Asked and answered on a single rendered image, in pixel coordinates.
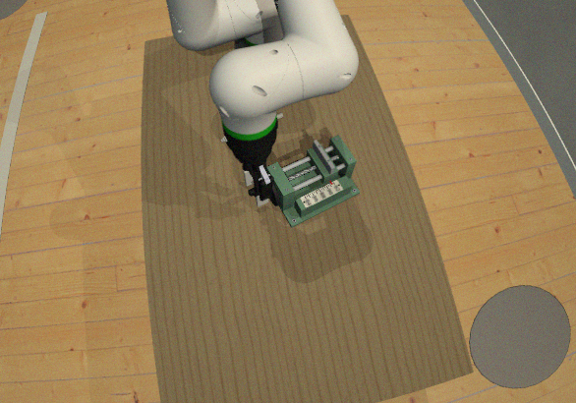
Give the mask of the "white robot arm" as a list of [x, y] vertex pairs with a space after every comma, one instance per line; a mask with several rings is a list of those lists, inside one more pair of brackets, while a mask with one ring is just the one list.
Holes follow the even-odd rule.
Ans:
[[278, 109], [341, 91], [357, 74], [358, 52], [334, 0], [166, 3], [184, 48], [203, 51], [238, 39], [239, 49], [214, 65], [209, 92], [221, 117], [221, 142], [239, 155], [272, 148], [283, 118]]

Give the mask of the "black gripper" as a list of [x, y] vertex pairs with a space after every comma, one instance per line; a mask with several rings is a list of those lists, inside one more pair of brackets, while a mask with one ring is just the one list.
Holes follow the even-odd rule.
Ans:
[[[255, 184], [256, 191], [253, 192], [256, 197], [257, 206], [261, 206], [268, 202], [268, 198], [272, 197], [272, 182], [273, 176], [266, 174], [266, 159], [269, 157], [271, 150], [258, 155], [258, 156], [242, 156], [233, 152], [234, 156], [243, 163], [244, 177], [246, 186]], [[248, 170], [249, 169], [249, 170]]]

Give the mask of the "green bench vise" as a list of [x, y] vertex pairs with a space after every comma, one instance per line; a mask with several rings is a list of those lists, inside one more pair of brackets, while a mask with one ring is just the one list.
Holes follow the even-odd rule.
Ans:
[[356, 162], [339, 135], [327, 148], [315, 140], [305, 158], [283, 168], [278, 162], [266, 167], [274, 178], [269, 199], [294, 227], [360, 193], [351, 179]]

